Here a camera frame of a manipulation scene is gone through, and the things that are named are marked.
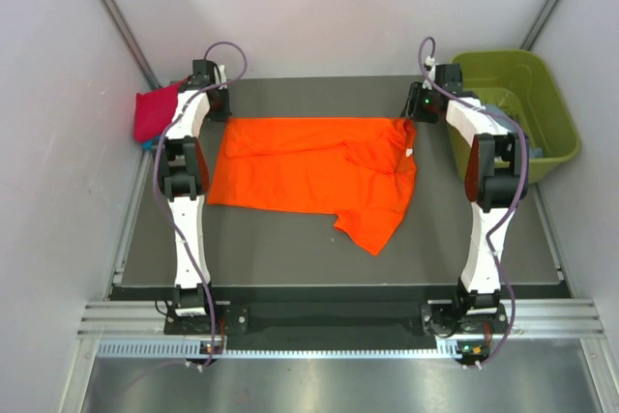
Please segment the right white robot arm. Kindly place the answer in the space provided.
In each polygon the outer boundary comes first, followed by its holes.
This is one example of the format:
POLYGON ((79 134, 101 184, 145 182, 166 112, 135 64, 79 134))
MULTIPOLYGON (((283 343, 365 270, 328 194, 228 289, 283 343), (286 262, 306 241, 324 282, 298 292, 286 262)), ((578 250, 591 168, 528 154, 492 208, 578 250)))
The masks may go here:
POLYGON ((427 306, 427 333, 449 338, 502 322, 506 287, 501 265, 507 229, 526 195, 529 148, 523 130, 464 90, 457 64, 423 60, 423 80, 411 84, 402 115, 417 123, 444 120, 467 144, 464 190, 472 209, 469 250, 457 290, 448 305, 427 306))

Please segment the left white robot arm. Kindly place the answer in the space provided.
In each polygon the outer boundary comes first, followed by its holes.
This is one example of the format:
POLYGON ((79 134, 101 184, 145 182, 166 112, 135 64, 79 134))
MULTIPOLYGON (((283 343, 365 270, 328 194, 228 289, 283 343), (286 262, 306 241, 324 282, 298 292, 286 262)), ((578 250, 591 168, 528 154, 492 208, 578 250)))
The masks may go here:
POLYGON ((157 199, 165 199, 164 212, 172 220, 176 274, 166 302, 167 335, 202 335, 219 323, 219 309, 210 303, 209 273, 203 238, 203 207, 209 172, 198 140, 204 119, 212 108, 227 104, 225 71, 207 60, 192 62, 192 74, 179 84, 173 126, 164 135, 157 163, 157 199))

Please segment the orange t shirt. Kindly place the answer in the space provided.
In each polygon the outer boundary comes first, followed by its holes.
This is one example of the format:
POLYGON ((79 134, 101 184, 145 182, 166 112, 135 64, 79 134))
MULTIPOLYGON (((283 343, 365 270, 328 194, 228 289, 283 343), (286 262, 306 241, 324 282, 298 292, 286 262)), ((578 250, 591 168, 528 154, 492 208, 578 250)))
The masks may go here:
POLYGON ((334 215, 335 229, 378 255, 415 190, 415 138, 404 118, 234 118, 208 202, 334 215))

